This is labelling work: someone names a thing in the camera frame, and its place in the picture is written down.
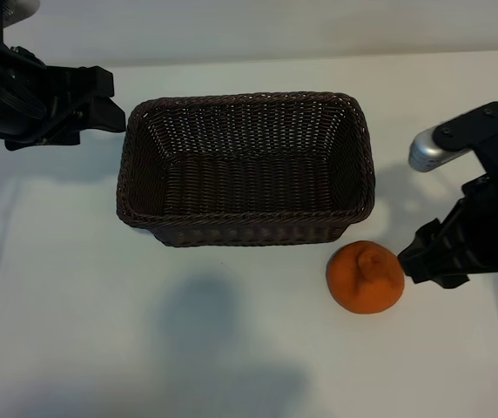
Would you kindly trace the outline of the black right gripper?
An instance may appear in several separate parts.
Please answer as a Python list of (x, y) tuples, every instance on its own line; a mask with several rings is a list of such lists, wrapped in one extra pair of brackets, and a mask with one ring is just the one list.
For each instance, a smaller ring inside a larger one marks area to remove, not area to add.
[(399, 262), (414, 284), (433, 282), (455, 289), (469, 282), (468, 274), (498, 273), (498, 170), (467, 182), (458, 214), (451, 220), (451, 248), (441, 266), (413, 257), (424, 252), (441, 230), (434, 219), (421, 226), (399, 253)]

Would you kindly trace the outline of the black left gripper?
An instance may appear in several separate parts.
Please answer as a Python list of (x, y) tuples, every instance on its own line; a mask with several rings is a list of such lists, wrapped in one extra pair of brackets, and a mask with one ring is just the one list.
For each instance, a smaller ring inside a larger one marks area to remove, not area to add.
[[(84, 105), (84, 96), (93, 95)], [(99, 66), (44, 64), (29, 51), (0, 49), (0, 140), (10, 151), (74, 146), (80, 132), (125, 131), (111, 72)]]

